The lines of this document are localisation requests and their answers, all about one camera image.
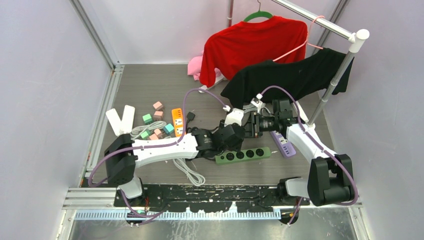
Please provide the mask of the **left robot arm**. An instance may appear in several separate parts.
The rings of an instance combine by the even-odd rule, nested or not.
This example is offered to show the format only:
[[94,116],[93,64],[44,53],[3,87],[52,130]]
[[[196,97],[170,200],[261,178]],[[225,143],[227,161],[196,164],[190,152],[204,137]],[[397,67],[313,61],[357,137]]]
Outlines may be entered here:
[[226,150],[239,150],[244,138],[245,128],[237,123],[216,131],[199,128],[181,137],[159,140],[131,140],[129,134],[124,134],[105,152],[106,179],[138,207],[145,202],[146,193],[135,173],[137,168],[172,159],[212,158]]

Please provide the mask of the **green power strip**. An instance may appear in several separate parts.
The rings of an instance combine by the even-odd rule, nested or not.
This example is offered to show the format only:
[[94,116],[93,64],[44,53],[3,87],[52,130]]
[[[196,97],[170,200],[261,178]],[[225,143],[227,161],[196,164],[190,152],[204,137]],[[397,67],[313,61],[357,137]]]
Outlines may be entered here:
[[215,156],[217,165],[228,165],[235,163],[243,163],[248,161],[262,160],[269,158],[271,151],[268,147],[250,148],[237,151],[224,152],[221,155]]

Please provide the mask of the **small white power strip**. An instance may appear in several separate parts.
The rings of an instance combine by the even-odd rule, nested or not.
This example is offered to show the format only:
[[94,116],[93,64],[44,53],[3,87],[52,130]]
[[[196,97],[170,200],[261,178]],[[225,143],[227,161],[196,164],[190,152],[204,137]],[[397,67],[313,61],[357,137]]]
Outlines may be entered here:
[[116,109],[115,108],[112,108],[112,109],[106,111],[105,112],[105,115],[106,115],[106,118],[107,118],[107,120],[108,120],[108,122],[109,122],[109,124],[110,124],[110,126],[111,126],[111,128],[112,128],[112,130],[114,132],[114,134],[116,136],[121,135],[122,134],[122,132],[121,132],[121,123],[122,123],[122,120],[119,117]]

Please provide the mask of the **purple power strip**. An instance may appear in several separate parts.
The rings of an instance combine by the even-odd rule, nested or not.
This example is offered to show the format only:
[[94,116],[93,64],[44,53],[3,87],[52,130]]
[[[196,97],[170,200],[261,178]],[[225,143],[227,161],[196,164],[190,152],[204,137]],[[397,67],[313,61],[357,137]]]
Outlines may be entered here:
[[291,158],[296,155],[294,146],[281,133],[271,131],[270,135],[284,158]]

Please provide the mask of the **orange power strip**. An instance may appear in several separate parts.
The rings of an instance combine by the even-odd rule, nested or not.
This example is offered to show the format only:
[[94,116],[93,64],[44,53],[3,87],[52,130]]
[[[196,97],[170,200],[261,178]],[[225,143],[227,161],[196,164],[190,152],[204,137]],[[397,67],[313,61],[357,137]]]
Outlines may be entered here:
[[174,134],[176,137],[180,137],[183,134],[184,129],[184,115],[181,108],[174,108],[171,110]]

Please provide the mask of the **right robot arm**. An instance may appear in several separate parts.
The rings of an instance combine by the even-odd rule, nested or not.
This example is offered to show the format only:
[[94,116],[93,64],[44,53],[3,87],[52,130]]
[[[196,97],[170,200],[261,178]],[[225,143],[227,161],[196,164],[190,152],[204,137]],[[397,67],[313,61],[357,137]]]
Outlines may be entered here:
[[312,201],[315,206],[330,204],[351,205],[358,199],[353,179],[350,157],[337,154],[325,146],[314,129],[294,116],[293,107],[287,99],[274,100],[273,111],[263,114],[266,106],[254,99],[243,106],[250,116],[245,124],[246,132],[253,138],[264,132],[278,133],[293,144],[309,162],[307,178],[291,177],[280,180],[277,198],[283,205],[291,205],[297,197]]

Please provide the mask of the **large white power strip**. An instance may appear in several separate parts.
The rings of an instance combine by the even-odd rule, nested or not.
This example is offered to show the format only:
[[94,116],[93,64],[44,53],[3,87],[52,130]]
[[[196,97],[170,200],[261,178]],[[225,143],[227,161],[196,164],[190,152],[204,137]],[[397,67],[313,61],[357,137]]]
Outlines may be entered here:
[[135,117],[135,107],[125,105],[122,113],[122,119],[120,122],[119,132],[121,134],[129,134],[133,130],[133,123]]

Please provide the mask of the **pink plug purple strip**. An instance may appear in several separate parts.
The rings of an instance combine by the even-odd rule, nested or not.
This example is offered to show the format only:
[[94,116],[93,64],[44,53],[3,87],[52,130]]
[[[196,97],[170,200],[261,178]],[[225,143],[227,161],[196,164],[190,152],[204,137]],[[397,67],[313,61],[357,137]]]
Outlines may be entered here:
[[158,139],[161,139],[164,135],[163,131],[159,128],[156,128],[153,133],[156,135]]
[[155,102],[152,106],[155,109],[155,111],[163,111],[165,108],[160,101]]

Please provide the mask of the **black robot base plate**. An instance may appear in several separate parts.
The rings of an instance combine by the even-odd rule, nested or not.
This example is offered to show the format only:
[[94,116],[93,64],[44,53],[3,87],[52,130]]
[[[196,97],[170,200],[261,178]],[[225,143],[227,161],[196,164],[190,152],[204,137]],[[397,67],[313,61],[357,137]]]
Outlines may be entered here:
[[149,211],[182,213],[225,213],[235,205],[238,213],[270,212],[273,208],[293,208],[297,197],[283,194],[278,185],[206,184],[144,184],[141,196],[128,199],[132,208],[147,207]]

